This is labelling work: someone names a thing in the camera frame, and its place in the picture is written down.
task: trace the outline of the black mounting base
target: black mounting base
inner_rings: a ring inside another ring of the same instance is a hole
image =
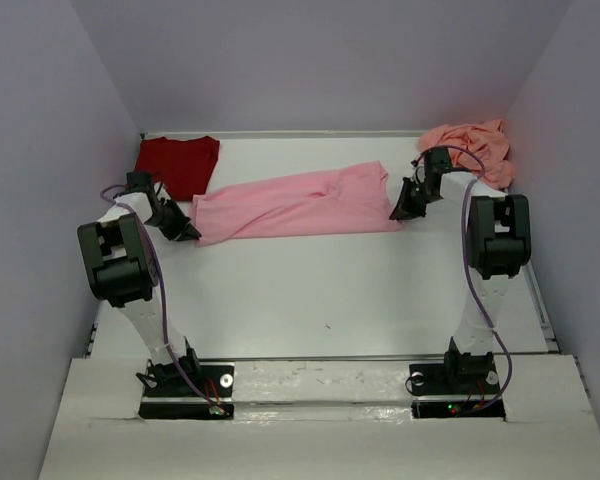
[[[139,416],[147,420],[230,420],[234,412],[231,398],[233,381],[228,385],[221,379],[230,375],[233,380],[234,366],[200,363],[200,372],[201,377],[194,381],[195,386],[204,394],[208,394],[212,400],[217,401],[218,398],[224,414],[212,412],[207,401],[197,396],[188,386],[186,389],[174,388],[173,384],[150,387],[143,381]]]
[[[414,397],[424,396],[464,396],[473,392],[480,394],[482,386],[485,395],[495,395],[500,391],[500,385],[487,383],[486,375],[471,376],[463,380],[451,382],[447,376],[444,363],[412,363],[409,365],[410,381],[407,388]]]
[[[425,418],[506,418],[502,400],[498,400],[491,407],[475,411],[480,406],[480,401],[471,400],[462,403],[449,403],[449,401],[421,401],[416,400],[411,404],[411,413],[415,419]]]
[[[495,395],[500,391],[497,381],[487,381],[496,375],[493,353],[481,356],[462,354],[453,338],[443,363],[414,363],[409,365],[409,372],[407,390],[414,397],[468,396],[471,392]]]

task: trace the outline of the robotic arm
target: robotic arm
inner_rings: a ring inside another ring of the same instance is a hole
[[[464,261],[475,294],[491,325],[469,291],[462,319],[451,337],[442,364],[412,364],[414,396],[466,395],[476,382],[486,393],[499,391],[493,362],[493,327],[511,279],[531,256],[529,202],[523,195],[494,190],[464,169],[454,168],[447,148],[426,151],[423,163],[405,178],[391,219],[412,220],[426,216],[426,206],[442,198],[465,205],[470,192]]]
[[[137,374],[147,388],[161,387],[173,396],[188,393],[167,351],[164,329],[178,363],[193,381],[201,368],[187,339],[166,319],[156,291],[157,259],[144,225],[157,227],[169,240],[196,240],[200,233],[163,186],[155,188],[147,172],[127,174],[127,185],[105,215],[78,228],[78,240],[91,291],[126,316],[151,354],[149,375]]]

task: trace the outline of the lavender wall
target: lavender wall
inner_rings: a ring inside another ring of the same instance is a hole
[[[142,131],[504,115],[567,0],[72,0]]]
[[[540,287],[600,424],[600,0],[573,2],[509,120]]]
[[[95,301],[76,238],[137,130],[66,0],[0,0],[0,480],[35,479]]]

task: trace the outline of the crumpled pink cloth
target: crumpled pink cloth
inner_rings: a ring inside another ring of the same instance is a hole
[[[505,160],[509,151],[509,140],[502,133],[504,120],[491,120],[481,124],[442,125],[428,131],[420,137],[420,151],[435,145],[456,145],[465,148],[484,162],[487,174],[482,179],[492,188],[506,188],[515,177],[511,162]],[[466,153],[449,149],[453,165],[461,165],[474,173],[480,173],[480,167]]]
[[[199,246],[230,238],[393,232],[389,175],[380,162],[302,173],[195,195],[191,220]]]

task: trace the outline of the black bracket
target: black bracket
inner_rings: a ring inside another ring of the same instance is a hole
[[[178,364],[186,373],[187,377],[194,383],[203,379],[202,368],[196,352],[185,338],[186,354],[178,359]],[[182,375],[173,363],[154,365],[149,361],[148,374],[136,373],[136,377],[142,382],[148,391],[156,396],[182,397],[192,395],[191,388],[182,378]]]
[[[402,190],[398,202],[389,216],[389,220],[411,220],[427,214],[427,204],[440,200],[442,175],[464,168],[454,168],[449,150],[434,148],[424,154],[423,164],[412,162],[415,172],[412,178],[403,178]]]
[[[496,232],[498,222],[508,231]],[[517,275],[531,258],[527,197],[472,197],[465,241],[469,266],[480,272],[483,279],[488,280],[492,275]]]
[[[106,225],[78,227],[89,287],[98,300],[107,300],[114,308],[134,300],[151,300],[158,284],[155,260],[139,221],[136,214],[129,213]],[[116,247],[124,248],[126,255],[113,258]]]
[[[201,237],[200,232],[191,225],[191,219],[182,212],[176,202],[158,198],[149,172],[127,173],[127,187],[120,195],[129,193],[144,193],[147,196],[153,213],[147,220],[147,225],[158,227],[167,240],[183,242],[198,240]]]
[[[477,391],[478,382],[485,394],[496,394],[500,390],[498,383],[492,385],[487,381],[487,377],[496,372],[493,353],[461,354],[453,339],[443,363],[412,363],[409,372],[407,389],[414,397],[466,396],[471,389]]]
[[[138,411],[140,417],[160,420],[230,420],[235,410],[232,399],[235,367],[204,362],[199,367],[199,375],[189,378],[201,392],[218,403],[218,408],[210,408],[207,401],[198,397],[181,377],[173,377],[167,384],[156,385],[157,378],[153,376],[155,366],[150,363],[148,375],[136,374],[144,384],[143,401]],[[223,377],[228,376],[232,379],[230,384],[222,381]],[[174,398],[181,398],[183,401],[173,402]]]

